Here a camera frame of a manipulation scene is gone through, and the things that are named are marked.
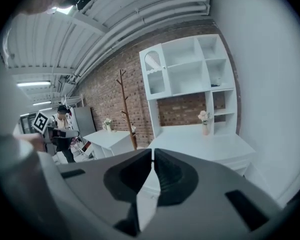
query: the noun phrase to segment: red brick wall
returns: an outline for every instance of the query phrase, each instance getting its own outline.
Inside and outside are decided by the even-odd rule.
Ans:
[[[175,24],[145,34],[130,42],[98,65],[77,87],[74,96],[83,94],[86,106],[91,107],[97,130],[106,118],[113,120],[112,129],[128,130],[124,115],[121,89],[116,82],[119,69],[125,70],[123,84],[131,122],[136,126],[137,144],[147,147],[153,140],[153,131],[144,89],[139,52],[171,40],[204,35],[221,34],[212,20]],[[165,98],[158,102],[161,124],[187,125],[199,123],[198,114],[206,108],[204,93]]]

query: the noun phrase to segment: ceiling light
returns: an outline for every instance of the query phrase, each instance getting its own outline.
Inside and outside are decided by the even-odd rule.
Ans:
[[[45,111],[45,110],[52,110],[52,107],[45,108],[45,109],[40,109],[39,111]]]
[[[45,101],[45,102],[40,102],[40,103],[35,103],[33,104],[33,106],[38,106],[38,105],[44,105],[44,104],[51,104],[51,100],[50,101]]]
[[[64,8],[64,9],[62,9],[62,8],[57,8],[56,10],[57,10],[58,12],[60,12],[60,13],[63,13],[63,14],[65,14],[65,15],[67,15],[67,14],[69,14],[69,12],[71,11],[72,7],[73,7],[73,6],[70,6],[70,7],[68,7],[68,8]]]
[[[17,86],[25,87],[25,86],[50,86],[50,81],[37,81],[37,82],[19,82]]]

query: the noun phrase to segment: person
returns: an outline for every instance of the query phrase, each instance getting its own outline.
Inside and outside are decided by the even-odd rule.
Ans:
[[[53,120],[56,122],[56,126],[58,129],[65,129],[68,130],[69,124],[67,121],[67,113],[69,110],[65,105],[60,105],[57,109],[57,113],[52,116]],[[69,146],[68,149],[61,150],[63,155],[65,156],[68,163],[75,163],[74,154],[71,152],[71,147]]]

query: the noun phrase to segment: flower vase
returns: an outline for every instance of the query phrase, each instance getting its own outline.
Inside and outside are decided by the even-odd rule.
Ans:
[[[202,130],[203,130],[203,135],[207,136],[209,135],[209,130],[208,130],[208,126],[206,124],[202,125]]]
[[[106,125],[106,129],[107,129],[108,133],[111,133],[111,126],[109,124]]]

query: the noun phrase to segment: white table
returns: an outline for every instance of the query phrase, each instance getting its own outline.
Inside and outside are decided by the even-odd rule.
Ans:
[[[83,137],[92,143],[97,159],[113,157],[134,150],[130,133],[123,130],[99,130]]]
[[[213,161],[240,175],[244,174],[255,153],[253,148],[235,133],[203,136],[201,124],[163,127],[162,133],[148,148],[152,149],[152,155],[154,149],[158,148]],[[144,185],[152,190],[160,189],[158,177],[153,169]]]

